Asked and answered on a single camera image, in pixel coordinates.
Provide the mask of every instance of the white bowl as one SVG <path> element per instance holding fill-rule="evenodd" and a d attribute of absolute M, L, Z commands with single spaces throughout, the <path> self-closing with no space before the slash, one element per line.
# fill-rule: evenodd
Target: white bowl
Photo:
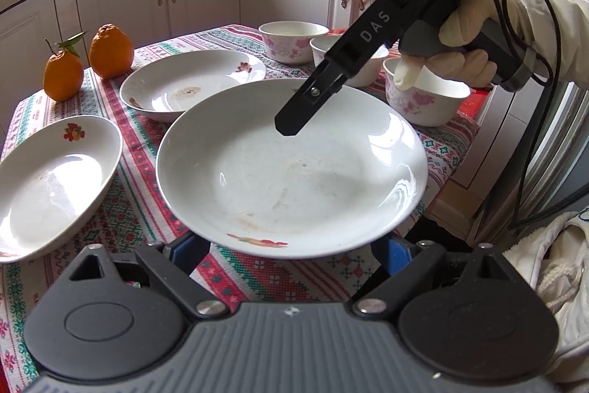
<path fill-rule="evenodd" d="M 294 20 L 269 22 L 259 27 L 266 54 L 281 64 L 299 65 L 313 60 L 308 42 L 329 32 L 319 24 Z"/>
<path fill-rule="evenodd" d="M 294 137 L 274 117 L 303 79 L 220 92 L 183 114 L 157 153 L 160 193 L 200 236 L 249 255 L 335 255 L 389 233 L 428 178 L 419 137 L 384 102 L 344 86 Z"/>
<path fill-rule="evenodd" d="M 73 237 L 104 200 L 123 150 L 110 120 L 79 115 L 35 132 L 0 163 L 0 263 Z"/>
<path fill-rule="evenodd" d="M 325 53 L 333 47 L 333 45 L 341 38 L 341 35 L 329 35 L 321 36 L 320 38 L 311 39 L 310 45 L 313 49 L 313 61 L 315 67 L 317 67 L 323 58 Z M 364 64 L 364 67 L 360 69 L 360 72 L 346 82 L 346 85 L 350 87 L 367 87 L 372 84 L 381 73 L 381 67 L 383 61 L 388 57 L 389 50 L 380 46 L 378 50 L 372 55 L 368 62 Z"/>
<path fill-rule="evenodd" d="M 236 50 L 195 50 L 151 62 L 121 85 L 123 103 L 149 119 L 174 122 L 217 92 L 266 76 L 263 62 Z"/>
<path fill-rule="evenodd" d="M 421 70 L 413 87 L 399 90 L 394 82 L 398 63 L 399 59 L 385 60 L 387 101 L 415 125 L 444 125 L 470 95 L 470 87 L 465 83 L 438 77 L 426 67 Z"/>

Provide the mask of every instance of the orange fruit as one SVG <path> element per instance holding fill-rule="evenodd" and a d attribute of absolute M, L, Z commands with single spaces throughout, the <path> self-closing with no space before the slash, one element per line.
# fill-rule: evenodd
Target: orange fruit
<path fill-rule="evenodd" d="M 126 34 L 117 26 L 106 24 L 92 39 L 88 60 L 97 76 L 111 79 L 131 69 L 134 55 L 133 44 Z"/>
<path fill-rule="evenodd" d="M 71 99 L 80 91 L 84 68 L 80 58 L 68 50 L 53 54 L 45 65 L 43 90 L 56 102 Z"/>

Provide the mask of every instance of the table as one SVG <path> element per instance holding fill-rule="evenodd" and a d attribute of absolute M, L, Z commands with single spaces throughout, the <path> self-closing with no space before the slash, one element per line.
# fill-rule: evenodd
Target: table
<path fill-rule="evenodd" d="M 133 69 L 198 49 L 237 49 L 254 54 L 266 64 L 266 78 L 305 77 L 313 69 L 312 64 L 292 67 L 274 62 L 264 54 L 258 31 L 238 25 L 137 49 Z M 51 254 L 0 269 L 0 349 L 11 392 L 21 391 L 36 377 L 22 339 L 27 313 L 84 245 L 102 243 L 112 252 L 126 252 L 145 241 L 169 242 L 187 230 L 167 208 L 155 181 L 155 155 L 169 125 L 125 107 L 119 98 L 124 79 L 121 76 L 104 81 L 87 69 L 82 89 L 73 99 L 55 103 L 43 91 L 37 92 L 19 104 L 8 129 L 2 158 L 45 125 L 81 113 L 114 120 L 125 142 L 113 185 L 88 224 Z M 386 102 L 382 76 L 366 90 Z M 443 127 L 417 129 L 427 153 L 428 183 L 419 206 L 397 228 L 397 234 L 407 234 L 425 212 L 466 155 L 476 130 L 476 123 L 459 113 Z M 211 245 L 210 254 L 191 277 L 235 308 L 244 299 L 342 301 L 356 292 L 376 268 L 378 262 L 369 246 L 322 259 L 276 261 Z"/>

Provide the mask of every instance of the white sleeve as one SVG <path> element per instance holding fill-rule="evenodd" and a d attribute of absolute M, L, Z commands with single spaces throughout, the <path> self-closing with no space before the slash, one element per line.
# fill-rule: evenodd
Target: white sleeve
<path fill-rule="evenodd" d="M 518 0 L 526 42 L 556 67 L 556 31 L 544 0 Z M 589 89 L 589 1 L 550 0 L 562 38 L 560 80 Z"/>

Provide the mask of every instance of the oval plate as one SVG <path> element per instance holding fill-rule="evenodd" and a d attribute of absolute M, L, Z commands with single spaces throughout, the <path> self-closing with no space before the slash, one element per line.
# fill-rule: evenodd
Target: oval plate
<path fill-rule="evenodd" d="M 55 250 L 104 200 L 123 151 L 110 120 L 79 115 L 35 132 L 0 163 L 0 263 Z"/>
<path fill-rule="evenodd" d="M 428 178 L 419 137 L 398 113 L 344 86 L 294 137 L 274 117 L 304 79 L 220 92 L 166 132 L 157 182 L 192 231 L 249 255 L 304 259 L 392 231 Z"/>
<path fill-rule="evenodd" d="M 121 85 L 121 99 L 149 119 L 174 122 L 192 106 L 229 87 L 266 76 L 260 59 L 236 50 L 195 50 L 156 60 Z"/>

